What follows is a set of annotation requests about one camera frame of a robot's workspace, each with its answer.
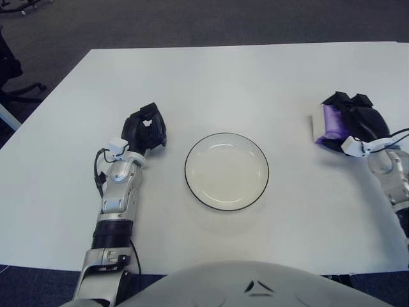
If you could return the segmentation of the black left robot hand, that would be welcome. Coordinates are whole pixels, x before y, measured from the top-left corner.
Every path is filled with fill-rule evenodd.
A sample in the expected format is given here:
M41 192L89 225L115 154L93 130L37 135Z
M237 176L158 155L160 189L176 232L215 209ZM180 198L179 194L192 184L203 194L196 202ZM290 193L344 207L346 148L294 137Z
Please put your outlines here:
M129 151L141 155L159 145L166 146L167 129L156 103L131 114L125 120L121 138L128 142Z

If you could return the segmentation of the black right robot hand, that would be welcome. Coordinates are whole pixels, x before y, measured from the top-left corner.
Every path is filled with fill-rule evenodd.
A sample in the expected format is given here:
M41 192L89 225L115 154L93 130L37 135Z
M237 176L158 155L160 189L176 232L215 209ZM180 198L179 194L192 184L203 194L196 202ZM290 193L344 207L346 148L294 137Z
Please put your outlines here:
M349 136L367 143L390 136L382 115L364 94L350 98L337 91L321 105L324 131L316 142L331 150L341 152L341 144Z

